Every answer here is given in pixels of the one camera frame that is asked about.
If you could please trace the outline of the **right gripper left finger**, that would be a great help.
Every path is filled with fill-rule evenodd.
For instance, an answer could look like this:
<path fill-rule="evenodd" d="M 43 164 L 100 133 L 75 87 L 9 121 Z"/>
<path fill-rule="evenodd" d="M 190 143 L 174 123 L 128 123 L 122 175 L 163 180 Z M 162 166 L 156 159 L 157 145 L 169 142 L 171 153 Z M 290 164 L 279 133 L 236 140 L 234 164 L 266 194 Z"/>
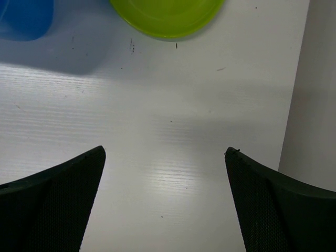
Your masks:
<path fill-rule="evenodd" d="M 97 146 L 1 185 L 1 251 L 79 251 L 102 177 Z"/>

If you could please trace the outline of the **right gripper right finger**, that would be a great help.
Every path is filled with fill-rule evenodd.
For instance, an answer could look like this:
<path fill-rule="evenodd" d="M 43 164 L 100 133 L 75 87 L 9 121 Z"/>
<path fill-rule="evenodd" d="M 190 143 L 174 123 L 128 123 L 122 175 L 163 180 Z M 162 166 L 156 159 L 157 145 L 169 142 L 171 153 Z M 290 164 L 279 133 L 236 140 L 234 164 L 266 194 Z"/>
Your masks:
<path fill-rule="evenodd" d="M 246 251 L 335 251 L 335 192 L 272 170 L 233 147 L 225 164 Z"/>

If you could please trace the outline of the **green plastic plate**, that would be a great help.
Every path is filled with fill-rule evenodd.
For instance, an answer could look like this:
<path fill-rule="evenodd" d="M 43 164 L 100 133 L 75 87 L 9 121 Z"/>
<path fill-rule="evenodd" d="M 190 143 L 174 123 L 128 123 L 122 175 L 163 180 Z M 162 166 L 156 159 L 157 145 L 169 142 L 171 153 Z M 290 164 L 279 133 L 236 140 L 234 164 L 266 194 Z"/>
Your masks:
<path fill-rule="evenodd" d="M 117 14 L 136 30 L 157 38 L 180 38 L 206 26 L 224 1 L 114 0 Z"/>

